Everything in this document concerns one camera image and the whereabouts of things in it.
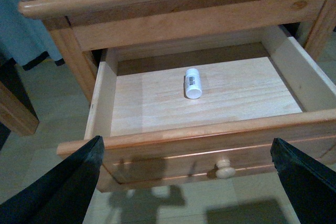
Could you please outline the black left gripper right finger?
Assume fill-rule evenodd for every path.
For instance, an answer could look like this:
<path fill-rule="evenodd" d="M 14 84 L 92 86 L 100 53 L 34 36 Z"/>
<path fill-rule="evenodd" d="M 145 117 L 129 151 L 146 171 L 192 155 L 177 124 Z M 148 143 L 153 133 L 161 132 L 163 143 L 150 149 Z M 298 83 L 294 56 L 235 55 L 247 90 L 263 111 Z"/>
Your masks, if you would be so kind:
<path fill-rule="evenodd" d="M 300 223 L 335 223 L 335 171 L 280 138 L 270 153 Z"/>

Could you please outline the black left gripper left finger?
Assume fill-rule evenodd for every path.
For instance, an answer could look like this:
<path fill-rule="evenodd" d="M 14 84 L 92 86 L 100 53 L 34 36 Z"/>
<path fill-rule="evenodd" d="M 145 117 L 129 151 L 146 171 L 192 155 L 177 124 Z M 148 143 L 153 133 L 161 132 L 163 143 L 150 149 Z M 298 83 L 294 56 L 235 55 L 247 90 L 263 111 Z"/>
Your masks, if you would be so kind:
<path fill-rule="evenodd" d="M 95 136 L 2 203 L 1 223 L 83 223 L 103 156 L 103 138 Z"/>

